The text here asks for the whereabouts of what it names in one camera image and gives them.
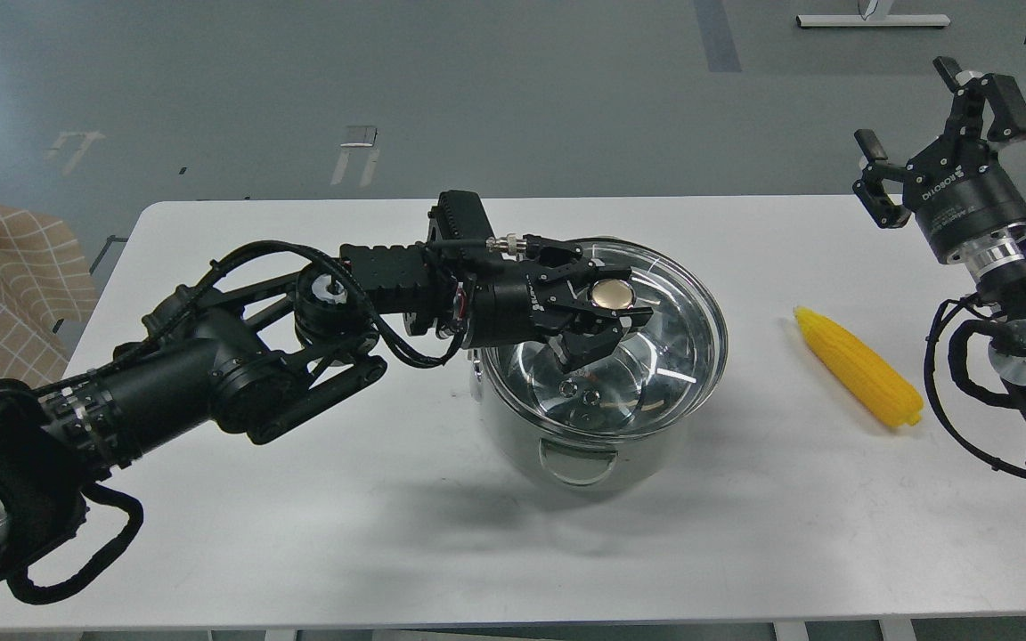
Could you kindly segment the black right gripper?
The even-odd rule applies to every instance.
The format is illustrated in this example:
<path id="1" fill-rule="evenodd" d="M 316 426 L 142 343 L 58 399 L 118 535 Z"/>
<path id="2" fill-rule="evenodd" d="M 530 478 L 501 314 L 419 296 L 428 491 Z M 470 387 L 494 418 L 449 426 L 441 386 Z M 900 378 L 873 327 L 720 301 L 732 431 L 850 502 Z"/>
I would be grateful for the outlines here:
<path id="1" fill-rule="evenodd" d="M 908 169 L 889 161 L 875 131 L 856 130 L 866 162 L 852 191 L 880 230 L 904 227 L 911 211 L 938 263 L 955 264 L 969 240 L 1026 234 L 1026 200 L 997 152 L 1026 141 L 1026 101 L 1014 77 L 962 69 L 948 56 L 932 65 L 953 94 L 943 131 L 909 159 L 914 175 L 907 181 Z M 892 200 L 886 183 L 905 183 L 905 207 Z"/>

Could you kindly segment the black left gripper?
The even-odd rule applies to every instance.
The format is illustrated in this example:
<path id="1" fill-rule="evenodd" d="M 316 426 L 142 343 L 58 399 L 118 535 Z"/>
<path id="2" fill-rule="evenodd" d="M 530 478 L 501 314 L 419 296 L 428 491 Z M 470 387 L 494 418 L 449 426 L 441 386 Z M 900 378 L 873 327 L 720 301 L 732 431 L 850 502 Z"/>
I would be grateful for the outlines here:
<path id="1" fill-rule="evenodd" d="M 591 258 L 579 243 L 526 235 L 526 261 L 505 261 L 477 281 L 462 345 L 550 340 L 561 372 L 586 368 L 645 328 L 655 309 L 581 310 L 575 290 L 594 281 L 630 280 L 631 274 L 631 267 Z"/>

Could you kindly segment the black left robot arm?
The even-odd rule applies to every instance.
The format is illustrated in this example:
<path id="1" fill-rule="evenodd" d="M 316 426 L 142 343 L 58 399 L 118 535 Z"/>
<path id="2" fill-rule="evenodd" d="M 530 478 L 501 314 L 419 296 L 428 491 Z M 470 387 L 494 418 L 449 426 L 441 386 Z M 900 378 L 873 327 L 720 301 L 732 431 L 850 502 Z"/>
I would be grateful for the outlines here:
<path id="1" fill-rule="evenodd" d="M 562 372 L 650 321 L 632 271 L 578 240 L 495 234 L 480 196 L 445 191 L 411 245 L 338 256 L 258 240 L 212 261 L 143 317 L 109 364 L 32 388 L 0 378 L 0 583 L 25 604 L 69 599 L 137 536 L 143 504 L 103 486 L 211 420 L 264 445 L 373 385 L 385 345 L 415 369 L 461 349 L 541 344 Z"/>

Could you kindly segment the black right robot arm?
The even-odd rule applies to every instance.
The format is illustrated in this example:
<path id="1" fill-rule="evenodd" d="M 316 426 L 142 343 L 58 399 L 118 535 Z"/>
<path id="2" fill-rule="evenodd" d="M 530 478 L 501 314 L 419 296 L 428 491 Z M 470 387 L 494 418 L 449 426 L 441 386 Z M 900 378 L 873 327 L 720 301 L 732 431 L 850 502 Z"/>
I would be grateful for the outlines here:
<path id="1" fill-rule="evenodd" d="M 1026 423 L 1026 200 L 998 152 L 1026 141 L 1026 102 L 1013 77 L 961 68 L 948 56 L 932 62 L 952 96 L 943 131 L 907 163 L 896 164 L 876 134 L 854 134 L 864 162 L 852 191 L 876 226 L 896 230 L 915 219 L 941 264 L 962 264 L 972 295 L 941 303 L 924 357 L 928 401 L 940 424 L 970 454 L 995 471 L 1026 480 L 1016 467 L 974 446 L 949 420 L 935 385 L 938 340 L 961 310 L 990 309 L 954 329 L 949 373 L 957 389 Z"/>

